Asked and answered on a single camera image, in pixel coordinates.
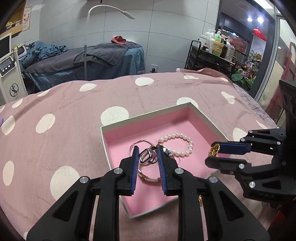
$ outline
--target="wall outlet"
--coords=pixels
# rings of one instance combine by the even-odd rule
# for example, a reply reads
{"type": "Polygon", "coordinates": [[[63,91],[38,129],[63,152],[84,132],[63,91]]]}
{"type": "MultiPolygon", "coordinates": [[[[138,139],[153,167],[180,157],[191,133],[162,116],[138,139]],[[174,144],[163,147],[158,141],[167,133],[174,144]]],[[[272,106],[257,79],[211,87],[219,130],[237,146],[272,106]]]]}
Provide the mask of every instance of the wall outlet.
{"type": "Polygon", "coordinates": [[[155,73],[157,73],[158,65],[151,64],[151,70],[150,70],[151,73],[153,68],[155,68],[155,73]]]}

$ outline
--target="blue bed sheet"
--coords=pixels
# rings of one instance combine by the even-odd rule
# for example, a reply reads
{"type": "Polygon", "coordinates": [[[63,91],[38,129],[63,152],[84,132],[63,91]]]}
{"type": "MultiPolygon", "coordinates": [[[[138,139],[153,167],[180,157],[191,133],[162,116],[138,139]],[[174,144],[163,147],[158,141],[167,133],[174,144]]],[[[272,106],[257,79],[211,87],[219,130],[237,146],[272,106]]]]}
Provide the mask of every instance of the blue bed sheet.
{"type": "MultiPolygon", "coordinates": [[[[110,67],[95,62],[87,63],[87,79],[108,80],[121,76],[143,74],[145,69],[143,47],[126,51],[119,62],[110,67]]],[[[73,80],[84,80],[84,65],[62,70],[52,74],[24,73],[39,90],[45,91],[58,84],[73,80]]]]}

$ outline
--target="monitor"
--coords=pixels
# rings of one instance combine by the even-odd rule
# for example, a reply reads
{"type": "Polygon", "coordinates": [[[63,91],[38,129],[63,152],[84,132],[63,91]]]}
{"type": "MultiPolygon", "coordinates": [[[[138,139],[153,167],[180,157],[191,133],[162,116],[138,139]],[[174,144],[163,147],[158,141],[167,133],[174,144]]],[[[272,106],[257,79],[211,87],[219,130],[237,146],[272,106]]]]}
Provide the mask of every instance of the monitor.
{"type": "Polygon", "coordinates": [[[0,61],[11,54],[11,33],[0,38],[0,61]]]}

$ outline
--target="pink blanket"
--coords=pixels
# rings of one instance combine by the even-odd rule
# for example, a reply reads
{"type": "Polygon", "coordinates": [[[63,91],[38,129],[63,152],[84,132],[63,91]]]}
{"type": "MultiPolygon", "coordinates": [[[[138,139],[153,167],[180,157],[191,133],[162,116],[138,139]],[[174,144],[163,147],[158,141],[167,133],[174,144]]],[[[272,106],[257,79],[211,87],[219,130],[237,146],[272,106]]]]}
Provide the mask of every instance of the pink blanket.
{"type": "MultiPolygon", "coordinates": [[[[15,229],[26,236],[80,176],[96,178],[109,171],[102,125],[192,102],[229,140],[238,141],[250,129],[272,128],[221,73],[181,71],[67,82],[0,107],[0,205],[15,229]]],[[[255,153],[243,158],[253,165],[271,161],[255,153]]],[[[214,175],[269,227],[274,213],[268,205],[245,199],[234,176],[214,175]]],[[[120,204],[122,241],[175,240],[177,226],[177,202],[135,219],[120,204]]]]}

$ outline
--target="black logo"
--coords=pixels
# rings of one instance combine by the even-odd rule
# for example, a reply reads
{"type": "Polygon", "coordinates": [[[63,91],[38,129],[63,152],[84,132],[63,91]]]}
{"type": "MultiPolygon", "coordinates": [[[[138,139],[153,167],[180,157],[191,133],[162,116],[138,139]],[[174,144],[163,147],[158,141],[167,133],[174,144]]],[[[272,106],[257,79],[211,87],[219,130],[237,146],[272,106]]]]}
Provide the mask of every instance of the black logo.
{"type": "Polygon", "coordinates": [[[10,95],[11,95],[12,97],[16,97],[17,94],[18,94],[18,85],[17,85],[17,84],[12,84],[12,85],[10,86],[10,95]]]}

